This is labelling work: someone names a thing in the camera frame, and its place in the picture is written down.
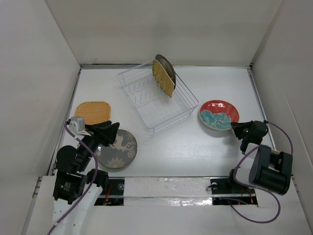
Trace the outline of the red plate with teal flower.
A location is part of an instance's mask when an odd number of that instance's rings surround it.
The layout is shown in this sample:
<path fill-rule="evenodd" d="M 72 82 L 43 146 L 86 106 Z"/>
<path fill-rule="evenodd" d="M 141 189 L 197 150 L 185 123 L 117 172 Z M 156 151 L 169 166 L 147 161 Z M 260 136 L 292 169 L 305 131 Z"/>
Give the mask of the red plate with teal flower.
<path fill-rule="evenodd" d="M 201 122 L 218 131 L 231 129 L 232 122 L 238 122 L 240 115 L 234 105 L 223 100 L 210 100 L 201 105 L 199 110 Z"/>

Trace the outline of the yellow green-rimmed square plate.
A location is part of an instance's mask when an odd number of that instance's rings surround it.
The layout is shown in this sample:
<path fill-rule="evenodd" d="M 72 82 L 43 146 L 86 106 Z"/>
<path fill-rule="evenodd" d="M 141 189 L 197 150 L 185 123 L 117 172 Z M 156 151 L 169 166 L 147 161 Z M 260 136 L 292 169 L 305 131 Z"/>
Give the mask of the yellow green-rimmed square plate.
<path fill-rule="evenodd" d="M 175 83 L 170 78 L 165 68 L 156 59 L 152 64 L 152 72 L 156 83 L 159 84 L 162 91 L 164 91 L 169 97 L 172 97 Z"/>

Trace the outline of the cream plate with brown rim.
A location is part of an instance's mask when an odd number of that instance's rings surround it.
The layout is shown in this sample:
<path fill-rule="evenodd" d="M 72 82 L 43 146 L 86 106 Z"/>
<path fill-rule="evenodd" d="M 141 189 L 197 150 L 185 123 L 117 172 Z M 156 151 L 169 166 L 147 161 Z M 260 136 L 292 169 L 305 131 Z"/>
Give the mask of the cream plate with brown rim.
<path fill-rule="evenodd" d="M 162 65 L 165 69 L 171 80 L 174 84 L 176 84 L 176 72 L 172 66 L 172 64 L 161 54 L 157 54 L 155 59 Z"/>

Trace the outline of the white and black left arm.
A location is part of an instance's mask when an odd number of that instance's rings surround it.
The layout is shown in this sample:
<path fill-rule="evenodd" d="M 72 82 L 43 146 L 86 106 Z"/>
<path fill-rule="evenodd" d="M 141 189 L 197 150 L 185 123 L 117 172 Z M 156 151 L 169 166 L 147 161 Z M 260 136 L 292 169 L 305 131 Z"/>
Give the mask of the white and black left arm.
<path fill-rule="evenodd" d="M 80 235 L 100 194 L 109 189 L 108 173 L 98 169 L 97 148 L 113 144 L 120 124 L 110 120 L 86 125 L 82 117 L 64 123 L 77 148 L 66 145 L 56 156 L 53 222 L 50 235 Z"/>

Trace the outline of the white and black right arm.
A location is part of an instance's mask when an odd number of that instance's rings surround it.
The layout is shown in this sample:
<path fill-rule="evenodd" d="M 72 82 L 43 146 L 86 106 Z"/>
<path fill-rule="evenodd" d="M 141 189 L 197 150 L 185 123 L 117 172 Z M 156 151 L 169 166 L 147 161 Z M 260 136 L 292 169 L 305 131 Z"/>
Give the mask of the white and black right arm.
<path fill-rule="evenodd" d="M 278 128 L 287 137 L 291 146 L 290 153 L 277 152 L 269 146 L 261 144 L 263 137 L 269 131 L 269 124 Z M 262 188 L 280 195 L 286 194 L 290 187 L 293 162 L 293 144 L 289 135 L 278 125 L 266 120 L 231 122 L 231 128 L 235 136 L 242 141 L 240 150 L 244 157 L 226 180 L 227 189 L 230 192 L 238 192 L 245 186 Z M 247 185 L 236 174 L 242 162 L 255 150 L 257 152 L 248 176 L 250 185 Z"/>

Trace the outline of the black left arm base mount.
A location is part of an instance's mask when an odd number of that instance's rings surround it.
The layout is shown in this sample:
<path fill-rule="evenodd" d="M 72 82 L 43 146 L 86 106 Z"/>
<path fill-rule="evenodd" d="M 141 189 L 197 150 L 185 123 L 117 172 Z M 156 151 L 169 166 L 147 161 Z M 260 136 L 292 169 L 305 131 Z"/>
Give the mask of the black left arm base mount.
<path fill-rule="evenodd" d="M 108 186 L 101 192 L 95 201 L 95 206 L 123 206 L 125 178 L 109 178 Z"/>

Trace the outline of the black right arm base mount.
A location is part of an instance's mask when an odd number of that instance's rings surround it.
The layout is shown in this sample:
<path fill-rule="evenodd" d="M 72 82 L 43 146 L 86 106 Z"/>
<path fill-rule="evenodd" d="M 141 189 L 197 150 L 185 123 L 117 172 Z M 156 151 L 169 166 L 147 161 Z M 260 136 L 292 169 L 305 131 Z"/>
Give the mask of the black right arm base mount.
<path fill-rule="evenodd" d="M 228 178 L 211 178 L 206 191 L 212 195 L 212 204 L 258 205 L 255 190 L 244 187 Z"/>

